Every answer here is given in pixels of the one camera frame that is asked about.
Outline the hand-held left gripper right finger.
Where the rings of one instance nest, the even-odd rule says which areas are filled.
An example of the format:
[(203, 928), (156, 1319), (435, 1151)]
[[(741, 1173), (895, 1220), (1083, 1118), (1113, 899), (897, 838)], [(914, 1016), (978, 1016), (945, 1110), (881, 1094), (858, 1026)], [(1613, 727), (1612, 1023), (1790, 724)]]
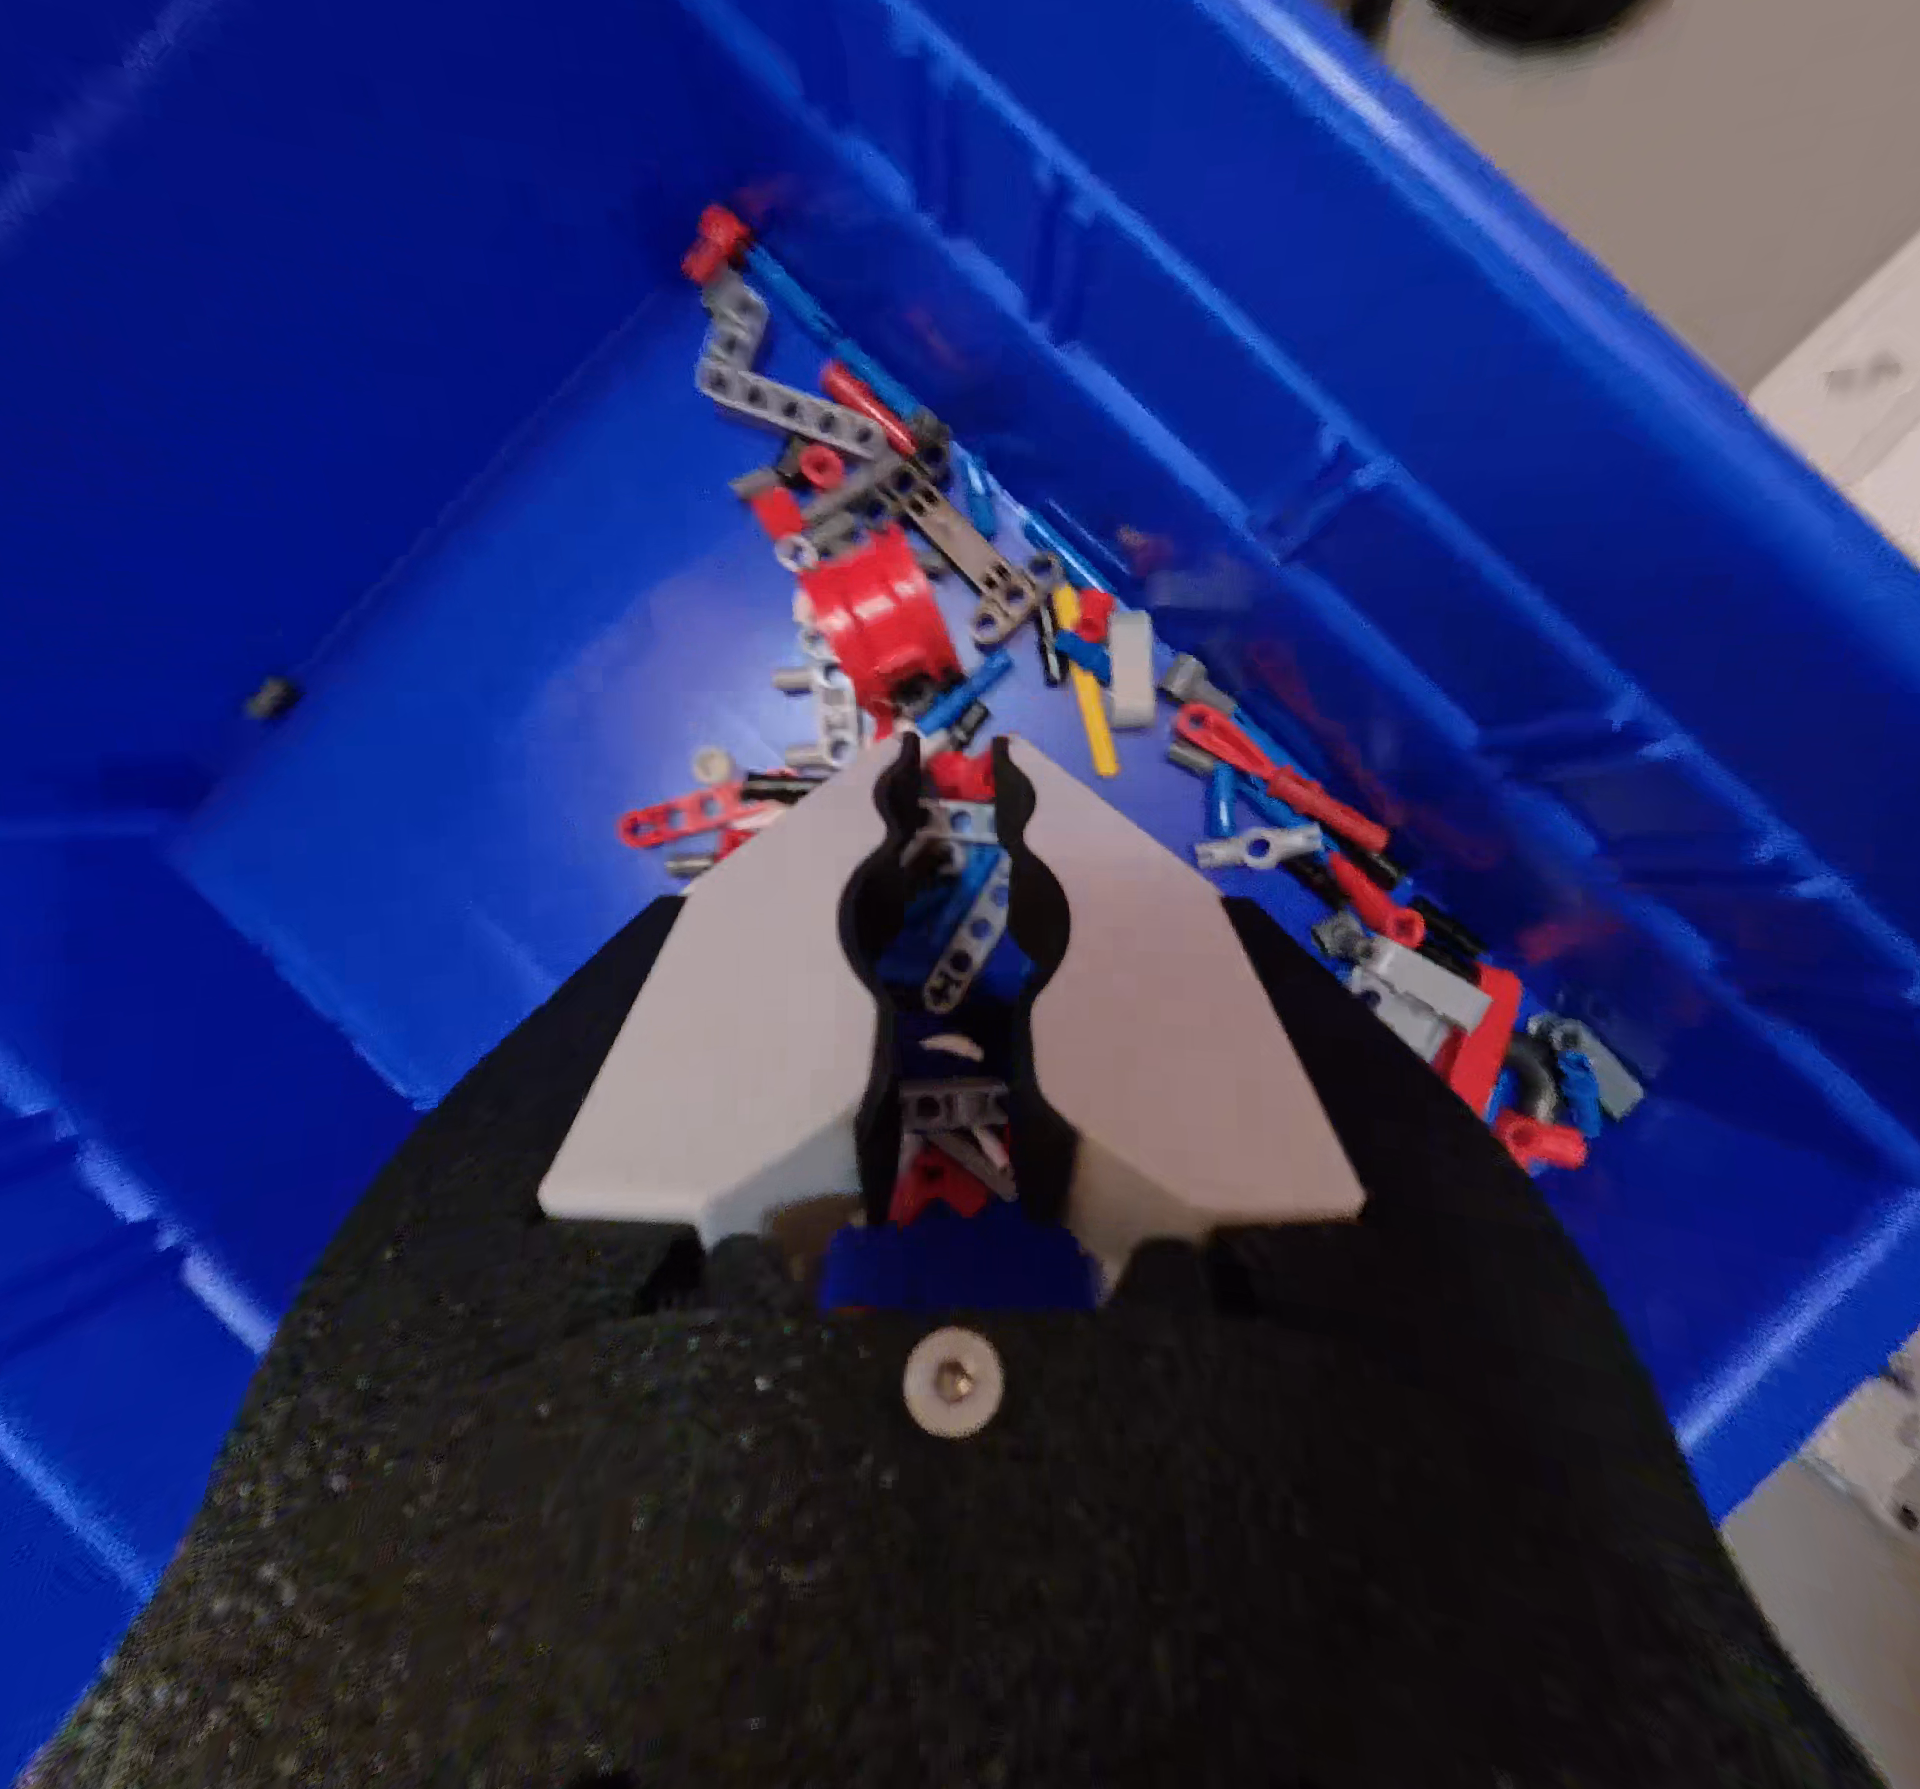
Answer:
[(1023, 737), (993, 743), (1017, 1200), (1086, 1249), (1352, 1220), (1365, 1186), (1212, 882)]

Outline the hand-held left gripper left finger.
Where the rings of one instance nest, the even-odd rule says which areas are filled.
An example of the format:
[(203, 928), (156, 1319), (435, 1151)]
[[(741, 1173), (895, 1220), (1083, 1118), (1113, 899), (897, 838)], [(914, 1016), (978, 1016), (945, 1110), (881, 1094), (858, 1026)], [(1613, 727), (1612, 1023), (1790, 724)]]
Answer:
[(842, 941), (858, 869), (920, 823), (922, 742), (863, 750), (682, 897), (538, 1186), (546, 1215), (693, 1229), (706, 1246), (851, 1196), (880, 1000)]

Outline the pile of toy building parts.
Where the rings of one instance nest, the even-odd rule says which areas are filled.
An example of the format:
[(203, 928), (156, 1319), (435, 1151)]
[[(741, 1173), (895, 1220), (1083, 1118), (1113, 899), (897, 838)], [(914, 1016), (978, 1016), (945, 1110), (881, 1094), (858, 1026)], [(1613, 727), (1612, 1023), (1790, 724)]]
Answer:
[[(833, 660), (811, 615), (806, 615), (816, 691), (848, 706), (848, 718), (842, 724), (829, 722), (822, 743), (804, 752), (795, 768), (704, 777), (691, 794), (621, 815), (619, 836), (634, 849), (713, 836), (709, 856), (669, 860), (676, 873), (696, 876), (741, 845), (756, 824), (825, 785), (826, 774), (851, 756), (860, 722), (876, 718), (924, 733), (928, 779), (944, 797), (930, 836), (982, 843), (993, 771), (978, 729), (987, 718), (987, 699), (1011, 670), (1006, 660), (1011, 636), (1031, 625), (1047, 679), (1068, 686), (1066, 665), (1054, 653), (1050, 613), (1053, 589), (1068, 584), (1064, 561), (1036, 552), (1026, 563), (1013, 563), (995, 546), (995, 535), (974, 517), (978, 506), (987, 506), (991, 488), (972, 456), (953, 454), (945, 432), (930, 416), (909, 420), (887, 399), (880, 374), (860, 358), (851, 340), (836, 334), (826, 313), (781, 265), (756, 253), (753, 227), (727, 205), (711, 203), (698, 219), (684, 271), (703, 289), (724, 265), (738, 270), (769, 304), (770, 325), (756, 358), (759, 370), (863, 412), (892, 443), (890, 456), (856, 462), (776, 432), (788, 444), (786, 454), (741, 477), (738, 495), (797, 584), (802, 571), (838, 556), (877, 530), (901, 528), (932, 584), (962, 673), (944, 688), (911, 681), (901, 688), (892, 708), (861, 708), (848, 676)], [(1080, 587), (1077, 595), (1077, 630), (1096, 650), (1092, 668), (1105, 685), (1109, 706), (1109, 619), (1122, 605), (1099, 587)], [(1463, 925), (1426, 899), (1399, 899), (1403, 871), (1390, 860), (1388, 828), (1300, 771), (1286, 768), (1278, 754), (1263, 747), (1250, 724), (1201, 696), (1201, 672), (1190, 660), (1179, 660), (1179, 670), (1188, 678), (1166, 685), (1166, 699), (1177, 702), (1169, 714), (1166, 747), (1179, 766), (1198, 771), (1208, 783), (1208, 835), (1198, 841), (1258, 824), (1320, 824), (1320, 858), (1272, 871), (1288, 871), (1332, 908), (1332, 921), (1317, 931), (1324, 956), (1350, 969), (1353, 945), (1361, 931), (1370, 931), (1421, 951), (1476, 985), (1476, 966), (1485, 959)], [(1244, 868), (1208, 873), (1239, 871), (1270, 873)], [(1589, 1146), (1599, 1130), (1627, 1118), (1644, 1103), (1640, 1078), (1590, 1025), (1542, 1011), (1528, 1028), (1516, 1020), (1515, 1032), (1539, 1035), (1558, 1055), (1558, 1124), (1580, 1130)]]

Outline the blue plastic bin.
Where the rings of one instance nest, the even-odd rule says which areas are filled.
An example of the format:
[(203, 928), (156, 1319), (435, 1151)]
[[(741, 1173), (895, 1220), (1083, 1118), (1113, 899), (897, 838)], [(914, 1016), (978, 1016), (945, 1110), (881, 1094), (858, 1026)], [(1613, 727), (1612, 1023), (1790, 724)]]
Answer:
[(4, 1776), (791, 733), (709, 203), (1640, 1078), (1546, 1192), (1716, 1515), (1917, 1322), (1917, 571), (1317, 0), (4, 0)]

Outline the large grey toy block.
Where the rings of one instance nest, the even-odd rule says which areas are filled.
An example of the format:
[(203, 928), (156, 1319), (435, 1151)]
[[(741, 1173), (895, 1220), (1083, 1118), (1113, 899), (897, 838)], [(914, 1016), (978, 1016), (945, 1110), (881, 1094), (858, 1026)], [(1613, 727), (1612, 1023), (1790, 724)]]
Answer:
[(1428, 1065), (1478, 1030), (1491, 996), (1417, 949), (1361, 931), (1352, 949), (1348, 993), (1361, 1001)]

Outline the long red toy beam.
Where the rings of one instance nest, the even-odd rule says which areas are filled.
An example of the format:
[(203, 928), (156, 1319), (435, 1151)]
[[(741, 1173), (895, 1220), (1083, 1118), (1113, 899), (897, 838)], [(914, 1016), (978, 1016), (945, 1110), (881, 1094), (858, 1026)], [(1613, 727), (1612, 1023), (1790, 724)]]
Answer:
[(1506, 1069), (1506, 1053), (1520, 1014), (1520, 979), (1481, 961), (1476, 966), (1476, 985), (1485, 993), (1485, 1009), (1472, 1030), (1455, 1030), (1436, 1057), (1436, 1073), (1453, 1092), (1485, 1121)]

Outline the yellow toy axle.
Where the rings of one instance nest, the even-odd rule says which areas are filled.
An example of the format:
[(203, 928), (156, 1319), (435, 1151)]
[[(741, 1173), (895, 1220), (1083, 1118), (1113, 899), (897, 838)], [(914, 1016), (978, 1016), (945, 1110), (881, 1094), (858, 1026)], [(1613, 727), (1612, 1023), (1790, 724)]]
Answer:
[(1105, 685), (1092, 668), (1096, 650), (1077, 630), (1082, 620), (1080, 603), (1077, 589), (1070, 584), (1062, 584), (1053, 589), (1050, 613), (1054, 653), (1066, 665), (1068, 686), (1072, 686), (1088, 742), (1092, 771), (1099, 779), (1113, 781), (1118, 774), (1117, 745), (1102, 693)]

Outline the red toy wheel rim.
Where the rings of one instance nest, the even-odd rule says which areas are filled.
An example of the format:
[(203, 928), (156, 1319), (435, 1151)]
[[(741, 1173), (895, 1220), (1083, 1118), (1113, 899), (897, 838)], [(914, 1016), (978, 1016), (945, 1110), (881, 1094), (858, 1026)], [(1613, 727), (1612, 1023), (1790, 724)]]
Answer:
[(861, 708), (892, 708), (903, 686), (924, 679), (944, 688), (962, 673), (932, 584), (901, 528), (881, 528), (802, 571), (799, 586)]

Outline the light grey bent toy beam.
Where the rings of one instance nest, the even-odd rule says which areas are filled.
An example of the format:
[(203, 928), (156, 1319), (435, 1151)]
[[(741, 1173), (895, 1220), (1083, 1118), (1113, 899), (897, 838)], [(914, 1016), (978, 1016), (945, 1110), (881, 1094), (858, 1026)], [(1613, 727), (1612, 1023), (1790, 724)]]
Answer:
[(856, 462), (892, 454), (887, 432), (863, 412), (759, 370), (770, 311), (738, 270), (724, 265), (703, 287), (701, 301), (706, 330), (693, 378), (709, 402), (738, 420), (802, 436)]

